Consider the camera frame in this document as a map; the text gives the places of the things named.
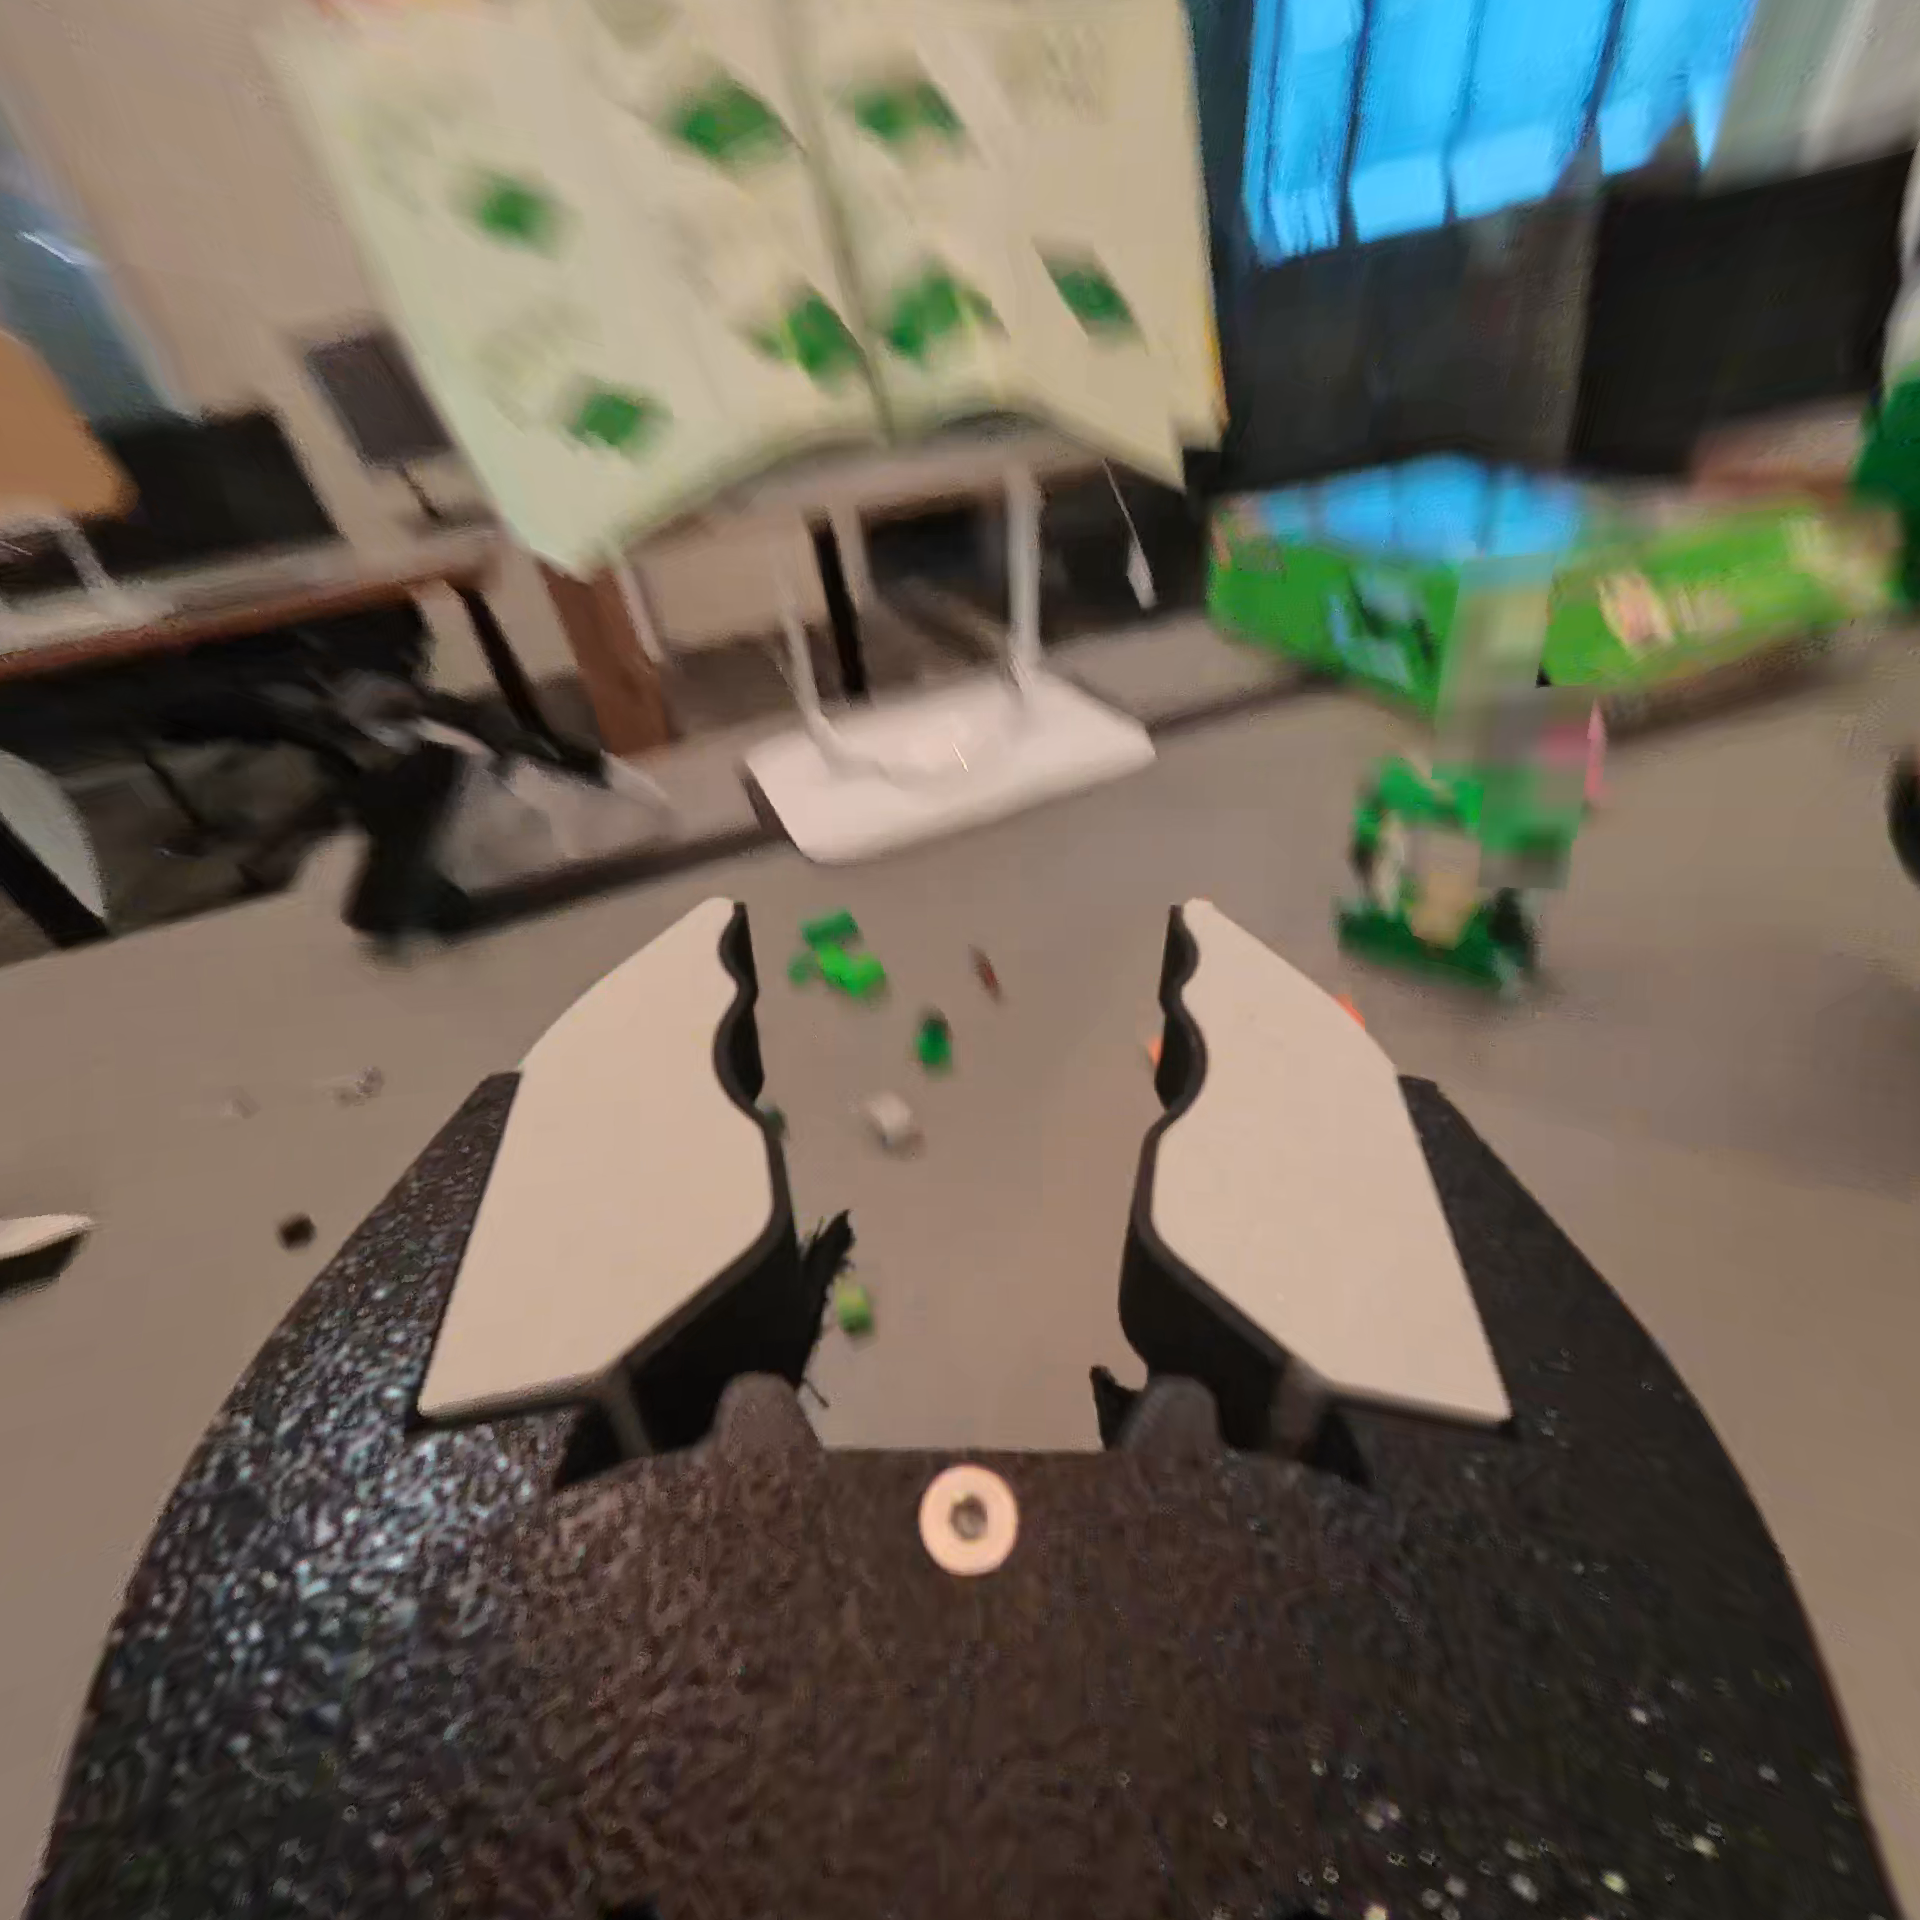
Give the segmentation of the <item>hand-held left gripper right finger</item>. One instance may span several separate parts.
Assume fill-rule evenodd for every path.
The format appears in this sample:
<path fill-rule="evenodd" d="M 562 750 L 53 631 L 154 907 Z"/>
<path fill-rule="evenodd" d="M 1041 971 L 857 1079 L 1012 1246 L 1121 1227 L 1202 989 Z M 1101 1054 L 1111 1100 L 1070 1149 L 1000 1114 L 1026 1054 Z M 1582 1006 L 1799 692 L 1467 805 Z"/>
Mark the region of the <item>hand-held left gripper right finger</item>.
<path fill-rule="evenodd" d="M 1150 1381 L 1246 1454 L 1350 1411 L 1497 1432 L 1512 1399 L 1403 1080 L 1334 997 L 1216 904 L 1166 916 L 1154 1071 L 1119 1277 Z"/>

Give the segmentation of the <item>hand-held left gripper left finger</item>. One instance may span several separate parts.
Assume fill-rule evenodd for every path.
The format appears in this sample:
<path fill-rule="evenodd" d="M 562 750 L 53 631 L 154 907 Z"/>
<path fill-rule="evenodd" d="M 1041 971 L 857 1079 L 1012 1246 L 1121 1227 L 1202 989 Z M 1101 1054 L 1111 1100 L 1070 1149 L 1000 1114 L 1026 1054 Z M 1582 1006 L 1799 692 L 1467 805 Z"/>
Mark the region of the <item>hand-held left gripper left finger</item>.
<path fill-rule="evenodd" d="M 825 1281 L 760 1109 L 746 904 L 713 896 L 523 1056 L 417 1395 L 424 1428 L 599 1409 L 689 1449 L 734 1381 L 804 1383 Z"/>

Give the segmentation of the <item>small green lego pieces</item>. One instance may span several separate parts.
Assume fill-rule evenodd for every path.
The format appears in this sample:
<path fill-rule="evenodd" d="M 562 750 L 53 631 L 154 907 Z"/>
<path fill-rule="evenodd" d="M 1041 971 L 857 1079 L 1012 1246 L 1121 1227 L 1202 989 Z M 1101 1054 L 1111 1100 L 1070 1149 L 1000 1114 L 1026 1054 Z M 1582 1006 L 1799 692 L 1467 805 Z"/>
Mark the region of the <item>small green lego pieces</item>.
<path fill-rule="evenodd" d="M 865 930 L 851 911 L 832 911 L 803 921 L 799 924 L 799 945 L 784 971 L 794 987 L 820 984 L 844 1002 L 878 1005 L 892 990 L 887 965 L 866 945 Z M 916 1021 L 911 1056 L 927 1076 L 939 1079 L 952 1071 L 955 1036 L 947 1013 L 927 1011 Z M 837 1256 L 837 1269 L 828 1284 L 831 1316 L 848 1339 L 866 1339 L 877 1332 L 873 1297 L 862 1282 L 844 1278 L 853 1254 L 853 1229 L 847 1229 L 841 1239 L 847 1242 L 847 1251 Z"/>

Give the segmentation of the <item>green lego block build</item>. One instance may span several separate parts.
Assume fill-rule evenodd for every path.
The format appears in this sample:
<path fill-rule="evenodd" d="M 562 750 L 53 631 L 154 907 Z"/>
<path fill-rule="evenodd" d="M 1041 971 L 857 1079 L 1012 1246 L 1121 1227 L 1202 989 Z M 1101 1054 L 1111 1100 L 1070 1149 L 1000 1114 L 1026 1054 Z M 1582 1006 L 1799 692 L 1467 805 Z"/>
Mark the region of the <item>green lego block build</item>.
<path fill-rule="evenodd" d="M 1356 800 L 1339 946 L 1377 969 L 1508 997 L 1538 973 L 1531 896 L 1566 850 L 1522 777 L 1388 759 Z"/>

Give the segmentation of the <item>lego instruction booklet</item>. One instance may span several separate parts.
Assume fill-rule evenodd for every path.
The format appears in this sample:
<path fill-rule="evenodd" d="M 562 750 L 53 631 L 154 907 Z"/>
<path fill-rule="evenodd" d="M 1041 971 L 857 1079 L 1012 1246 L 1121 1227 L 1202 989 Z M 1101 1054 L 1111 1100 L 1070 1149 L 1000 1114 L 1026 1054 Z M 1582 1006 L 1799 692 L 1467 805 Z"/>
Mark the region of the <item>lego instruction booklet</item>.
<path fill-rule="evenodd" d="M 264 45 L 551 566 L 958 422 L 1166 487 L 1220 440 L 1183 4 L 308 4 Z"/>

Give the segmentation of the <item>green lego box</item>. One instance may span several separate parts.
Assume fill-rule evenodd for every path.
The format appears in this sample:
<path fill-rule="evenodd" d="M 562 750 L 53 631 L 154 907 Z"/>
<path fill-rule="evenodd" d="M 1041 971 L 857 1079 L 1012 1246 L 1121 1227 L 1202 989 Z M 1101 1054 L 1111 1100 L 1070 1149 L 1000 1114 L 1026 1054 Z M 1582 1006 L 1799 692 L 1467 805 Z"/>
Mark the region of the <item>green lego box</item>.
<path fill-rule="evenodd" d="M 1212 625 L 1310 677 L 1424 717 L 1472 614 L 1529 614 L 1542 680 L 1615 715 L 1816 655 L 1900 603 L 1904 526 L 1881 502 L 1698 495 L 1436 455 L 1226 501 Z"/>

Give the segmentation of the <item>white book stand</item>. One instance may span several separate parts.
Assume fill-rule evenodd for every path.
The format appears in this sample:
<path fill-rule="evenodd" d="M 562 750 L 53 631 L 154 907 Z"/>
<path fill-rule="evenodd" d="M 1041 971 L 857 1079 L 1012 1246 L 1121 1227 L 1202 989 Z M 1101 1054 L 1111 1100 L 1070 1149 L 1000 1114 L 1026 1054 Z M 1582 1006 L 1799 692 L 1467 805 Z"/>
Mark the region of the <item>white book stand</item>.
<path fill-rule="evenodd" d="M 817 562 L 844 702 L 822 702 L 799 597 L 778 578 L 787 683 L 796 723 L 748 747 L 746 795 L 820 866 L 853 866 L 1015 818 L 1144 773 L 1146 727 L 1044 664 L 1044 482 L 1082 478 L 1101 460 L 1058 434 L 1015 425 L 940 434 L 906 451 L 843 451 L 723 493 L 744 524 L 804 521 L 825 535 Z M 999 499 L 1008 613 L 990 671 L 875 701 L 859 613 L 831 588 L 848 581 L 869 521 Z"/>

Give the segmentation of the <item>wood-edged office desk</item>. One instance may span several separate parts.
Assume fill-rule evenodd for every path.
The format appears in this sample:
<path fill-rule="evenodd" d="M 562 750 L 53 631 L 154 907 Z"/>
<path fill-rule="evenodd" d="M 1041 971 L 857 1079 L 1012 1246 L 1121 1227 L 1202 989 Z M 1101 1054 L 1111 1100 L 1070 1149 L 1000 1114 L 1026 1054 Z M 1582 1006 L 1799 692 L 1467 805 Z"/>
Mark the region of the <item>wood-edged office desk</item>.
<path fill-rule="evenodd" d="M 586 766 L 492 611 L 500 548 L 466 524 L 385 559 L 314 543 L 5 606 L 5 753 L 69 770 L 230 745 L 356 774 L 428 723 Z"/>

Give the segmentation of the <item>small tablet on stand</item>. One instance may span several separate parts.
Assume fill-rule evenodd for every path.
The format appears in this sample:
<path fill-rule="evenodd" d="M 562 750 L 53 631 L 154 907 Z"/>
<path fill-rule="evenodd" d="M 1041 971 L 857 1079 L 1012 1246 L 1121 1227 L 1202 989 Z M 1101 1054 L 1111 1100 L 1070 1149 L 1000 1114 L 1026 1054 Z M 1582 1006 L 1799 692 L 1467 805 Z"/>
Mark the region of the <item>small tablet on stand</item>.
<path fill-rule="evenodd" d="M 383 324 L 300 343 L 300 367 L 346 432 L 359 463 L 397 478 L 421 519 L 453 526 L 454 517 L 428 493 L 427 469 L 456 444 L 399 339 Z"/>

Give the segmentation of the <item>empty wooden book stand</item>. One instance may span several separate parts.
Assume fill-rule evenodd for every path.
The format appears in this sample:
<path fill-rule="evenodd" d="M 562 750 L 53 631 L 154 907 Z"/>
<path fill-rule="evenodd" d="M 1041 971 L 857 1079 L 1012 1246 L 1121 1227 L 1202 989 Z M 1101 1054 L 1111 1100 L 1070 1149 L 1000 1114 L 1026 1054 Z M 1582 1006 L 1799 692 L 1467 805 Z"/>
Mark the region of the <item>empty wooden book stand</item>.
<path fill-rule="evenodd" d="M 2 546 L 5 560 L 50 546 L 102 613 L 133 601 L 102 565 L 88 526 L 124 521 L 136 504 L 129 471 L 99 440 L 40 355 L 2 333 Z"/>

